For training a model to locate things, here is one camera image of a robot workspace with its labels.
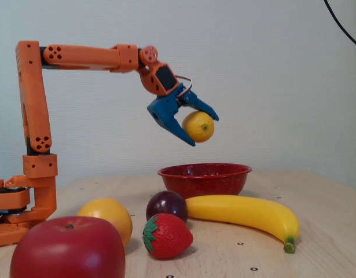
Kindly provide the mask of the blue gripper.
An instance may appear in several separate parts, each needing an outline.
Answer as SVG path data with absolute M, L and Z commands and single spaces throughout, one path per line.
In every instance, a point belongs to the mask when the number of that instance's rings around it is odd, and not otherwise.
M 184 85 L 180 83 L 169 95 L 156 97 L 156 99 L 148 105 L 147 110 L 158 125 L 165 127 L 170 133 L 194 147 L 196 143 L 188 136 L 187 132 L 175 119 L 175 114 L 179 110 L 177 96 L 183 92 L 184 88 Z M 213 108 L 201 101 L 191 90 L 181 97 L 181 104 L 182 106 L 205 112 L 213 120 L 219 121 L 219 116 Z

